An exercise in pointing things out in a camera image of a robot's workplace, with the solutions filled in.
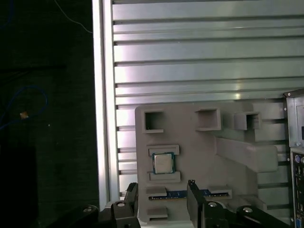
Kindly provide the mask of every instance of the metal slat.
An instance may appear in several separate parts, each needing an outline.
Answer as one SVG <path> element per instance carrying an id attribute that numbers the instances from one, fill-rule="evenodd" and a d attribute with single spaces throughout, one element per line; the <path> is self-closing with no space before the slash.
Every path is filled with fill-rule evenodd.
<path id="1" fill-rule="evenodd" d="M 264 120 L 284 119 L 283 103 L 253 103 L 253 110 L 260 112 Z"/>
<path id="2" fill-rule="evenodd" d="M 285 218 L 289 218 L 289 219 L 291 216 L 290 209 L 273 209 L 273 210 L 268 210 L 267 213 L 272 216 L 283 217 L 283 218 L 285 217 Z"/>
<path id="3" fill-rule="evenodd" d="M 188 82 L 185 85 L 175 83 L 146 84 L 142 86 L 119 87 L 115 89 L 116 96 L 125 95 L 153 95 L 153 94 L 178 94 L 178 93 L 216 93 L 223 91 L 245 90 L 280 90 L 295 88 L 304 85 L 304 78 L 268 79 L 268 80 L 229 80 L 229 81 L 201 81 Z"/>
<path id="4" fill-rule="evenodd" d="M 118 24 L 113 26 L 114 34 L 168 32 L 189 30 L 230 30 L 230 29 L 285 29 L 288 27 L 302 27 L 304 19 L 265 19 L 265 20 L 224 20 L 224 21 L 199 21 L 199 22 L 162 22 L 162 23 L 136 23 Z"/>
<path id="5" fill-rule="evenodd" d="M 135 161 L 123 161 L 118 163 L 119 171 L 137 170 Z"/>
<path id="6" fill-rule="evenodd" d="M 256 142 L 286 140 L 284 123 L 264 123 L 262 129 L 255 130 Z"/>
<path id="7" fill-rule="evenodd" d="M 304 56 L 304 40 L 284 38 L 114 46 L 115 62 L 282 56 Z"/>
<path id="8" fill-rule="evenodd" d="M 118 153 L 118 160 L 120 162 L 124 161 L 135 161 L 136 160 L 136 152 L 131 153 Z"/>
<path id="9" fill-rule="evenodd" d="M 304 28 L 268 28 L 268 29 L 231 29 L 222 31 L 167 31 L 138 32 L 114 34 L 114 41 L 138 40 L 178 40 L 178 39 L 212 39 L 212 38 L 275 38 L 304 35 Z"/>
<path id="10" fill-rule="evenodd" d="M 289 16 L 303 15 L 303 8 L 298 0 L 127 4 L 113 5 L 113 20 Z"/>
<path id="11" fill-rule="evenodd" d="M 277 161 L 278 162 L 286 162 L 289 155 L 287 153 L 278 153 L 277 154 Z"/>
<path id="12" fill-rule="evenodd" d="M 287 148 L 286 145 L 275 145 L 277 148 L 278 153 L 286 153 Z"/>
<path id="13" fill-rule="evenodd" d="M 289 193 L 290 189 L 288 187 L 259 189 L 258 198 L 268 206 L 281 204 L 286 205 L 290 203 Z"/>
<path id="14" fill-rule="evenodd" d="M 118 127 L 135 126 L 135 109 L 116 110 L 116 119 Z"/>
<path id="15" fill-rule="evenodd" d="M 276 172 L 263 172 L 257 174 L 258 184 L 288 183 L 290 167 L 279 166 Z"/>
<path id="16" fill-rule="evenodd" d="M 302 58 L 115 67 L 116 83 L 288 78 L 303 75 Z"/>
<path id="17" fill-rule="evenodd" d="M 288 224 L 288 225 L 291 225 L 291 217 L 277 217 L 279 220 L 281 220 L 282 222 Z"/>
<path id="18" fill-rule="evenodd" d="M 117 132 L 118 148 L 136 147 L 135 131 Z"/>
<path id="19" fill-rule="evenodd" d="M 119 175 L 120 192 L 126 191 L 129 184 L 132 182 L 137 182 L 137 174 Z"/>
<path id="20" fill-rule="evenodd" d="M 242 99 L 268 99 L 282 98 L 286 90 L 278 91 L 250 91 L 233 93 L 195 93 L 195 94 L 174 94 L 174 95 L 151 95 L 151 96 L 126 96 L 117 97 L 116 105 L 139 105 L 167 102 L 199 102 L 199 101 L 227 101 Z"/>

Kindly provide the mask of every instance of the dark background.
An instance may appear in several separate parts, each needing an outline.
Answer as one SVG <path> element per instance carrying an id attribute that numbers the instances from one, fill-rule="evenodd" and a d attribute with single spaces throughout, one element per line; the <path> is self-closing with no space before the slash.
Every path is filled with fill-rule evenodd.
<path id="1" fill-rule="evenodd" d="M 91 0 L 57 1 L 92 31 Z M 9 3 L 0 1 L 0 27 L 8 19 Z M 13 215 L 12 224 L 44 227 L 78 205 L 98 206 L 93 35 L 66 19 L 53 0 L 13 4 L 11 22 L 0 29 L 0 115 L 28 85 L 45 91 L 48 106 L 0 130 L 0 220 Z M 2 124 L 43 105 L 43 95 L 27 89 Z"/>

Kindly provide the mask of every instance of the ram module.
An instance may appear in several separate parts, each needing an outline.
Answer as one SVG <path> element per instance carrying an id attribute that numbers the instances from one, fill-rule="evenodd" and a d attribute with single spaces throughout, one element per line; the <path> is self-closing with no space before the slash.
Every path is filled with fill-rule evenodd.
<path id="1" fill-rule="evenodd" d="M 224 197 L 229 196 L 228 192 L 223 193 L 211 193 L 208 189 L 200 190 L 204 197 Z M 172 199 L 184 199 L 187 197 L 187 191 L 168 191 L 166 196 L 150 196 L 149 200 L 172 200 Z"/>

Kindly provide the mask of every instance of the square cutout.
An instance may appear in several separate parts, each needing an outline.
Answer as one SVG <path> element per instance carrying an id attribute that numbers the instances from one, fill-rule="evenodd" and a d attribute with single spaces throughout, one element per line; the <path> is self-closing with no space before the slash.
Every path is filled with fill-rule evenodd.
<path id="1" fill-rule="evenodd" d="M 144 133 L 163 133 L 164 113 L 162 111 L 145 111 L 143 120 Z"/>
<path id="2" fill-rule="evenodd" d="M 221 130 L 220 111 L 217 108 L 200 109 L 198 114 L 199 125 L 197 131 L 217 131 Z"/>
<path id="3" fill-rule="evenodd" d="M 261 115 L 259 112 L 242 112 L 234 114 L 234 129 L 256 130 L 261 128 Z"/>

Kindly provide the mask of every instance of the robotic arm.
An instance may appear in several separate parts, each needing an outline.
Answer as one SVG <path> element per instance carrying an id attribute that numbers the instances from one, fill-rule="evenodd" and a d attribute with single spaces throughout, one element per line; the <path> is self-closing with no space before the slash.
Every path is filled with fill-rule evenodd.
<path id="1" fill-rule="evenodd" d="M 131 183 L 124 200 L 111 203 L 99 212 L 95 206 L 79 207 L 48 228 L 140 228 L 137 219 L 138 184 Z M 215 201 L 206 201 L 194 180 L 187 185 L 187 210 L 194 228 L 288 228 L 275 217 L 252 206 L 236 213 Z"/>

